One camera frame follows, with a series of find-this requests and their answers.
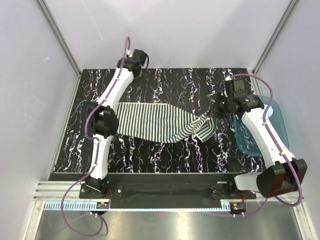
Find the green white striped towel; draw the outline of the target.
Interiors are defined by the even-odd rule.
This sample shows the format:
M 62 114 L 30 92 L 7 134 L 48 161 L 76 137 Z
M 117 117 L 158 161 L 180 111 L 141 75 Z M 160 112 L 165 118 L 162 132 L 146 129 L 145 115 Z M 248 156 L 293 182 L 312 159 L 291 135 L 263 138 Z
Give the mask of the green white striped towel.
M 164 144 L 191 135 L 206 142 L 217 127 L 217 119 L 207 112 L 197 116 L 167 103 L 120 102 L 115 114 L 119 134 Z

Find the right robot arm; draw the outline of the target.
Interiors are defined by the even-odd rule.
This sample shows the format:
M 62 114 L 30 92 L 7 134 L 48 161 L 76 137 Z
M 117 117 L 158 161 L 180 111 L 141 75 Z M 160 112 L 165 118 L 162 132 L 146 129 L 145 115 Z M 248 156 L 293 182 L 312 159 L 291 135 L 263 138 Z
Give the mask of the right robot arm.
M 227 185 L 228 195 L 236 199 L 245 191 L 252 191 L 259 192 L 267 199 L 278 199 L 280 195 L 298 192 L 298 200 L 301 201 L 307 163 L 290 152 L 268 118 L 272 100 L 263 103 L 260 96 L 249 94 L 243 77 L 245 74 L 240 73 L 225 78 L 224 91 L 217 93 L 210 114 L 218 118 L 229 114 L 238 117 L 257 144 L 265 170 L 236 175 L 233 182 Z

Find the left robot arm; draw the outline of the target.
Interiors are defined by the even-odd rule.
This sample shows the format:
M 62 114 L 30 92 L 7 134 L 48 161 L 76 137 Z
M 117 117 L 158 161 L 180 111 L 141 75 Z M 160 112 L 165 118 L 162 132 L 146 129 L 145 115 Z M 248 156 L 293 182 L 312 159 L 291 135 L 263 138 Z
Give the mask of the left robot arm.
M 102 95 L 88 105 L 84 132 L 93 141 L 92 160 L 85 185 L 97 198 L 108 193 L 108 156 L 113 136 L 119 128 L 116 108 L 126 88 L 142 74 L 149 56 L 143 50 L 127 50 L 116 66 L 114 75 Z

